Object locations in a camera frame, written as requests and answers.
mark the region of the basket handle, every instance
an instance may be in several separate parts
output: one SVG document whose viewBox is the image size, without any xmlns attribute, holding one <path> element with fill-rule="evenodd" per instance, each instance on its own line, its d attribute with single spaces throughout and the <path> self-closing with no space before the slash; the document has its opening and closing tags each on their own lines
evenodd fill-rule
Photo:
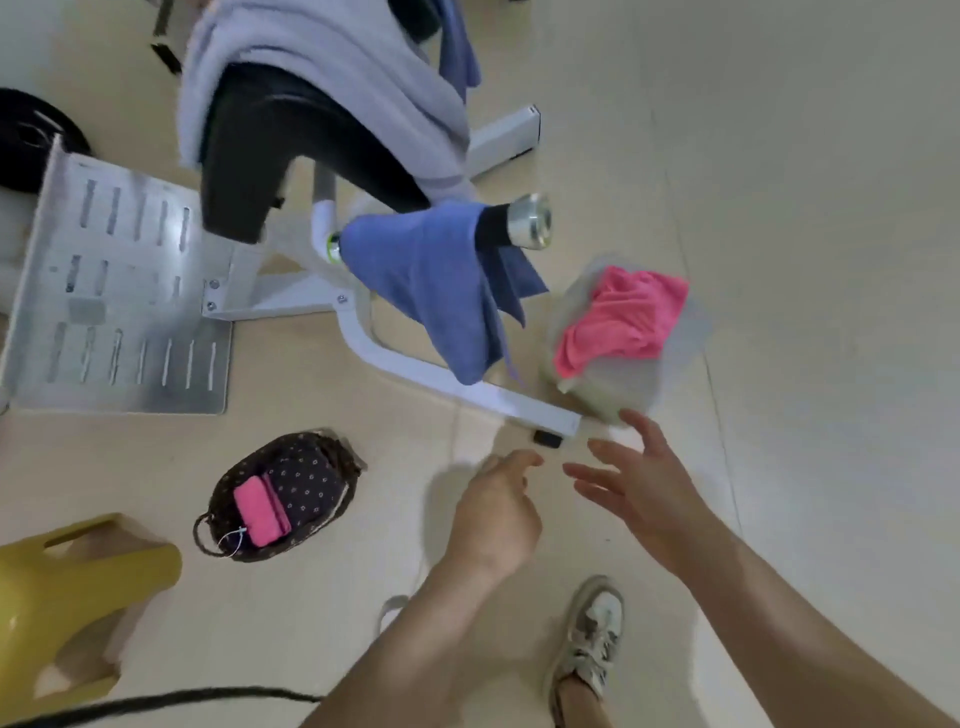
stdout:
<svg viewBox="0 0 960 728">
<path fill-rule="evenodd" d="M 209 548 L 204 546 L 204 542 L 200 540 L 200 524 L 205 523 L 210 518 L 210 512 L 207 511 L 202 516 L 194 521 L 193 524 L 193 543 L 197 545 L 197 548 L 205 553 L 207 556 L 213 556 L 215 559 L 226 559 L 229 557 L 228 553 L 223 551 L 211 551 Z"/>
</svg>

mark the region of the foot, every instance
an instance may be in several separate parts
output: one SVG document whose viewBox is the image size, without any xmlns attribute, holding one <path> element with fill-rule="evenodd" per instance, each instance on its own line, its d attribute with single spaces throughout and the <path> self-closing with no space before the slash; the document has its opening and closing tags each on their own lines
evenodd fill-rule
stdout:
<svg viewBox="0 0 960 728">
<path fill-rule="evenodd" d="M 547 699 L 557 728 L 564 728 L 557 686 L 563 680 L 580 680 L 602 700 L 622 634 L 623 596 L 607 576 L 592 576 L 573 597 L 564 646 L 547 677 Z"/>
</svg>

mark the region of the left hand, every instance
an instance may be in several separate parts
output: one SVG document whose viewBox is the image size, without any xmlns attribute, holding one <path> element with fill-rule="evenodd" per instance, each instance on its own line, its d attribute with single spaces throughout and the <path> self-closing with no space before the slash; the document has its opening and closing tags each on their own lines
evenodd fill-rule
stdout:
<svg viewBox="0 0 960 728">
<path fill-rule="evenodd" d="M 543 464 L 530 449 L 496 458 L 476 475 L 457 504 L 444 557 L 459 569 L 502 581 L 533 555 L 543 524 L 526 495 L 529 468 Z"/>
</svg>

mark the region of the clear plastic bag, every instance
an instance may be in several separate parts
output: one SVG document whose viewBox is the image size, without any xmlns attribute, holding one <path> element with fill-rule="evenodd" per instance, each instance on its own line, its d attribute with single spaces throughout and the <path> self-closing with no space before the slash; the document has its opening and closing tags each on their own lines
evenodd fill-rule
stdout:
<svg viewBox="0 0 960 728">
<path fill-rule="evenodd" d="M 604 269 L 611 265 L 631 272 L 644 270 L 623 255 L 606 254 L 592 260 L 553 307 L 540 367 L 548 379 L 582 401 L 601 420 L 616 423 L 621 408 L 643 412 L 660 399 L 671 381 L 700 355 L 711 327 L 701 306 L 692 296 L 687 296 L 684 310 L 664 343 L 659 359 L 604 356 L 587 364 L 580 376 L 561 380 L 553 364 L 557 345 L 566 328 L 587 312 L 593 289 Z"/>
</svg>

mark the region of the hand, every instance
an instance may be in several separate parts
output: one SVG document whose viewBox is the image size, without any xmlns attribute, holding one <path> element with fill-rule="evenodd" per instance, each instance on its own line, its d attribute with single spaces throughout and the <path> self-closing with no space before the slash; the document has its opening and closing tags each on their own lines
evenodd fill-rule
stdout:
<svg viewBox="0 0 960 728">
<path fill-rule="evenodd" d="M 543 529 L 524 474 L 542 464 L 529 449 L 489 460 L 457 504 L 444 559 L 458 569 L 481 570 L 497 583 L 523 566 Z"/>
<path fill-rule="evenodd" d="M 621 410 L 620 419 L 640 433 L 643 453 L 609 440 L 590 440 L 593 456 L 616 471 L 566 463 L 564 472 L 576 479 L 577 493 L 626 523 L 661 566 L 684 579 L 694 566 L 694 547 L 726 526 L 697 493 L 660 426 L 630 409 Z"/>
</svg>

